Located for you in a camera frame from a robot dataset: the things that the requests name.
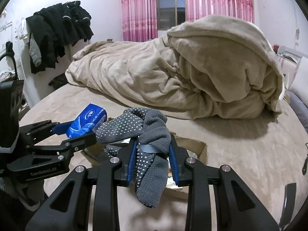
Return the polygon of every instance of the black clothing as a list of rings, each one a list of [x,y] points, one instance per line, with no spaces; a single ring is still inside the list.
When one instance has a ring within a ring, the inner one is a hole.
[[[42,64],[38,67],[35,67],[31,60],[31,72],[36,74],[37,72],[45,71],[46,67],[55,68],[57,57],[55,55],[54,41],[56,40],[56,37],[52,28],[40,15],[28,17],[26,18],[26,21],[31,30],[30,37],[34,37],[42,56]]]
[[[48,83],[48,85],[52,86],[54,90],[57,90],[66,84],[68,84],[68,81],[65,76],[65,73],[56,76],[55,78],[53,78],[53,80],[50,83]]]
[[[30,58],[33,74],[45,71],[46,68],[55,68],[57,56],[65,55],[65,45],[81,39],[86,42],[93,35],[90,28],[91,16],[80,6],[80,1],[43,8],[26,20],[30,37],[34,37],[42,56],[42,63],[38,67]]]
[[[90,28],[90,14],[80,6],[80,1],[67,2],[66,5],[70,9],[73,24],[80,38],[84,39],[84,42],[90,40],[94,35]]]

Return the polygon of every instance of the gray pillow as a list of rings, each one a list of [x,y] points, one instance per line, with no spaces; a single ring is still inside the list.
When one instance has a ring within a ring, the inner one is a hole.
[[[308,108],[296,94],[291,91],[288,93],[290,94],[290,106],[308,133]]]

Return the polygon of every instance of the tissue pack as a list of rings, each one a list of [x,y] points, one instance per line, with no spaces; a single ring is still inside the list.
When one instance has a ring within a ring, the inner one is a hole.
[[[90,131],[96,130],[107,120],[107,112],[104,108],[90,103],[73,121],[68,128],[66,135],[68,138],[82,136]]]

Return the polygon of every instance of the beige blanket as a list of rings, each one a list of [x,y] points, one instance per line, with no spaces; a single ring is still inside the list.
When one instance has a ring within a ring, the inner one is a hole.
[[[283,76],[253,24],[208,16],[147,42],[101,41],[74,55],[70,84],[99,90],[130,107],[196,119],[255,118],[264,105],[281,113]]]

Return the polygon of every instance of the peeling paint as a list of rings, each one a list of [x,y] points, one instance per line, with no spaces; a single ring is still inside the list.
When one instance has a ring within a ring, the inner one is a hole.
[[[296,30],[296,33],[295,33],[295,38],[296,38],[296,40],[298,40],[298,39],[299,39],[299,28]]]

